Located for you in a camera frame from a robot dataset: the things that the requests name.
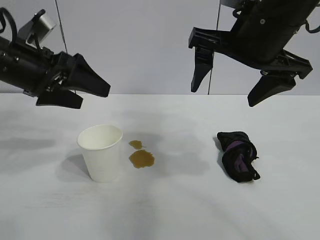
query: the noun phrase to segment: paper cup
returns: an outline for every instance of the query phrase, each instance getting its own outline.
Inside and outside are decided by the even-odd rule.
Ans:
[[[78,136],[77,143],[93,181],[108,183],[118,176],[122,136],[121,129],[112,125],[92,126]]]

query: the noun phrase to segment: crumpled fabric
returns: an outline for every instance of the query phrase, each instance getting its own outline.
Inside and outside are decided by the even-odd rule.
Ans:
[[[253,160],[258,159],[257,149],[248,135],[242,131],[219,132],[217,138],[224,151],[222,164],[227,174],[238,183],[260,179],[253,168]]]

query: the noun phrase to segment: spill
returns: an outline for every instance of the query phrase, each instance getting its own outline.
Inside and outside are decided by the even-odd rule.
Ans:
[[[134,152],[129,157],[129,159],[136,169],[151,167],[155,164],[155,157],[151,152],[148,152],[146,150],[139,150]]]
[[[133,140],[133,141],[129,142],[129,145],[134,147],[134,149],[136,149],[136,150],[140,150],[143,148],[142,142],[138,141],[138,140]]]

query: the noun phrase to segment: white table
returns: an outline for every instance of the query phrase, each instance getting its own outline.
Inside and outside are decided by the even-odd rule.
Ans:
[[[84,95],[81,110],[0,95],[1,240],[308,240],[319,235],[320,97]],[[90,180],[76,144],[124,131],[117,180]],[[238,184],[213,137],[244,131],[261,179]],[[128,160],[141,140],[155,165]]]

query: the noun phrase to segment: cable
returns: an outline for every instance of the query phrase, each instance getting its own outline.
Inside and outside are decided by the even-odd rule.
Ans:
[[[314,30],[310,30],[310,25],[309,25],[309,22],[306,20],[305,21],[305,29],[308,33],[310,34],[316,34],[316,33],[319,33],[320,32],[320,26],[318,26],[316,29]]]
[[[55,0],[55,7],[56,7],[56,11],[58,13],[59,26],[60,26],[60,32],[61,32],[61,36],[62,36],[62,41],[63,41],[63,44],[64,44],[64,49],[65,49],[65,52],[68,53],[67,43],[66,43],[66,39],[65,39],[64,29],[62,27],[62,21],[61,21],[61,17],[60,17],[60,12],[59,12],[59,8],[58,8],[57,0]]]
[[[218,28],[219,28],[220,12],[221,12],[221,3],[219,4],[218,18],[216,20],[216,28],[215,28],[215,30],[217,30],[217,31],[218,31]],[[213,54],[212,54],[212,68],[211,68],[211,71],[210,71],[210,78],[209,78],[208,95],[210,95],[210,90],[211,90],[211,81],[212,81],[212,72],[213,72],[213,69],[214,69],[214,60],[215,60],[215,53],[213,52]]]
[[[42,52],[42,49],[40,47],[38,35],[36,33],[34,33],[33,34],[33,38],[34,38],[36,50],[37,50],[41,60],[44,62],[45,65],[47,65],[47,67],[49,67],[50,64],[49,64],[48,60],[45,58],[45,56],[44,56],[44,54]]]
[[[14,18],[12,17],[11,13],[7,9],[5,9],[4,7],[0,7],[0,23],[2,25],[2,29],[0,29],[0,34],[2,34],[5,31],[6,26],[7,26],[5,17],[8,20],[9,25],[11,27],[11,32],[12,32],[11,42],[15,43],[17,40],[17,35],[18,35],[16,22],[15,22]]]
[[[243,7],[236,8],[235,10],[233,10],[232,15],[236,19],[238,19],[240,17],[240,14],[238,14],[238,12],[241,12],[243,9],[244,9]]]

